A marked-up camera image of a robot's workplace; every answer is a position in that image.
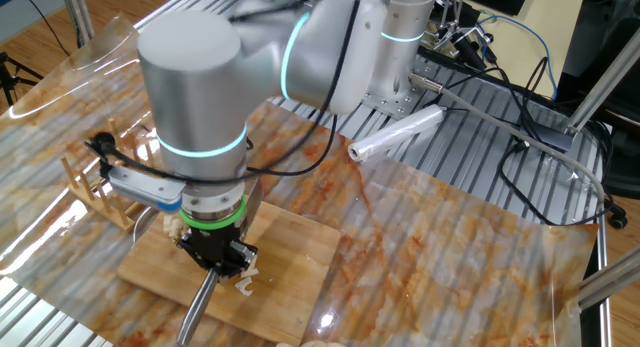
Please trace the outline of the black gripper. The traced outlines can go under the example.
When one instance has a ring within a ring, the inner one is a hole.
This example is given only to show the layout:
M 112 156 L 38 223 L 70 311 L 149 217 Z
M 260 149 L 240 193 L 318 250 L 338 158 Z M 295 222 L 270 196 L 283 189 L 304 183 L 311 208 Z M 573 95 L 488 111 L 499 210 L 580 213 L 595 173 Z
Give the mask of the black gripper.
M 234 277 L 256 260 L 258 249 L 243 242 L 244 227 L 231 224 L 215 230 L 190 228 L 176 243 L 202 269 L 213 269 L 219 276 Z

